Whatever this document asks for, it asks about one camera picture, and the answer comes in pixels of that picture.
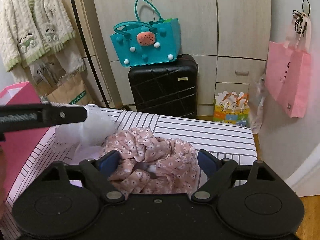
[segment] pink shopping bag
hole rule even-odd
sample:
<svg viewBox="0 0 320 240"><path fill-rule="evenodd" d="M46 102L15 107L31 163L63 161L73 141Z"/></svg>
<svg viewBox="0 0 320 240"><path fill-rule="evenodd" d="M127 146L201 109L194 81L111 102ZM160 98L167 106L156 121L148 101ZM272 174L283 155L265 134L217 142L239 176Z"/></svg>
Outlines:
<svg viewBox="0 0 320 240"><path fill-rule="evenodd" d="M41 103L36 91L29 82L7 86L0 92L0 105ZM14 184L23 165L48 128L5 133L5 142L0 142L6 162L4 196L6 197Z"/></svg>
<svg viewBox="0 0 320 240"><path fill-rule="evenodd" d="M305 38L300 35L285 43L270 42L265 85L270 94L289 117L303 117L308 104L311 77L311 55L308 53L311 40L311 22L302 13L302 26L307 23ZM298 45L305 40L304 46Z"/></svg>

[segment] black hair tie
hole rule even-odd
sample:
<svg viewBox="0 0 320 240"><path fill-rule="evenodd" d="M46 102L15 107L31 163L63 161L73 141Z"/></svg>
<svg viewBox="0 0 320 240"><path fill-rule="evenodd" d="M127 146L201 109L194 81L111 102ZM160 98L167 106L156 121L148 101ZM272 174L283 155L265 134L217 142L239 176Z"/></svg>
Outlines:
<svg viewBox="0 0 320 240"><path fill-rule="evenodd" d="M302 1L302 11L303 12L304 12L304 8L303 8L304 1L308 2L309 11L308 11L307 15L309 16L310 15L311 6L310 6L310 3L309 3L308 0L303 0ZM294 24L295 25L294 29L295 29L296 33L300 34L301 30L302 30L302 22L303 22L302 13L297 11L297 10L293 10L292 15L296 19L295 24ZM302 36L303 36L304 32L306 31L306 28L307 28L307 23L305 23L304 28L302 30Z"/></svg>

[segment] bag handle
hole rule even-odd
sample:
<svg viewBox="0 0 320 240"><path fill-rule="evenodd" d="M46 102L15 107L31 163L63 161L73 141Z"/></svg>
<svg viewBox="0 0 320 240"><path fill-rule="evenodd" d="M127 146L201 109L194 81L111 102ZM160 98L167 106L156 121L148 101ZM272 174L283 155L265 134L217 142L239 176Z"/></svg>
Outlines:
<svg viewBox="0 0 320 240"><path fill-rule="evenodd" d="M305 50L306 52L309 51L309 47L310 47L310 42L311 42L311 21L310 21L310 18L308 17L308 15L304 12L301 13L302 14L302 26L305 26L305 24L307 23L307 29L306 29L306 42L305 42ZM292 19L292 22L291 22L291 25L289 26L289 30L287 31L287 37L286 37L286 41L284 43L284 47L287 49L289 47L289 44L291 42L291 37L290 37L290 32L292 33L292 29L294 29L295 27L295 18L293 17ZM297 40L297 42L295 43L295 48L298 47L298 44L300 42L300 39L301 39L301 36L302 36L302 31L300 32L300 35L299 35L299 39Z"/></svg>
<svg viewBox="0 0 320 240"><path fill-rule="evenodd" d="M237 104L237 106L239 106L241 99L244 99L244 98L246 99L245 103L244 103L245 105L248 103L248 100L249 100L249 94L244 94L242 97L237 98L237 95L232 94L232 93L228 93L228 94L226 94L226 96L223 98L222 101L226 100L226 98L230 97L230 96L234 96L235 97L235 99L236 99L235 103Z"/></svg>
<svg viewBox="0 0 320 240"><path fill-rule="evenodd" d="M138 3L138 1L139 1L139 0L136 0L136 3L135 3L135 5L134 5L134 13L136 14L137 21L140 22L140 18L139 18L138 12L137 12L137 3ZM154 7L154 6L152 5L152 3L150 3L148 0L143 0L143 1L145 1L147 4L149 4L149 5L156 11L156 13L157 13L158 16L159 16L159 20L158 20L158 21L163 21L163 18L161 17L161 15L160 15L159 11L157 10L157 8Z"/></svg>
<svg viewBox="0 0 320 240"><path fill-rule="evenodd" d="M130 33L126 33L124 31L118 30L118 28L123 27L123 26L129 26L129 25L145 26L145 27L148 27L151 32L156 32L156 28L152 27L152 25L150 25L148 23L144 23L144 22L137 22L137 21L127 21L127 22L118 23L117 25L115 25L113 27L113 30L116 33L122 34L123 36L128 36L128 35L130 35Z"/></svg>

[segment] blue gripper pad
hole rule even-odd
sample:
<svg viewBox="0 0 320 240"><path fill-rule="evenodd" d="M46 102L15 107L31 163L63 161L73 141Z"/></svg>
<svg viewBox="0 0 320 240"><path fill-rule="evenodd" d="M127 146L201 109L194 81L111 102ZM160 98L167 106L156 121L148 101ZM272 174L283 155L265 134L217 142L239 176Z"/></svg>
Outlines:
<svg viewBox="0 0 320 240"><path fill-rule="evenodd" d="M210 178L222 166L219 159L203 149L198 152L198 164L208 178Z"/></svg>
<svg viewBox="0 0 320 240"><path fill-rule="evenodd" d="M116 150L112 150L108 152L106 155L101 157L96 162L96 168L106 177L110 177L110 175L116 170L119 164L120 154Z"/></svg>

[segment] bird print gift bag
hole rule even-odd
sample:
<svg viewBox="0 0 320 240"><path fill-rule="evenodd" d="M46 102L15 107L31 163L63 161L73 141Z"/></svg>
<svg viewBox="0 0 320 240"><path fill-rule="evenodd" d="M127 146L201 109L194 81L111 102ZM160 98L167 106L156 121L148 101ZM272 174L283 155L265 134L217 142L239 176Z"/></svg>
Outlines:
<svg viewBox="0 0 320 240"><path fill-rule="evenodd" d="M214 97L214 122L231 123L245 127L250 108L248 106L249 95L240 92L228 93L223 91Z"/></svg>

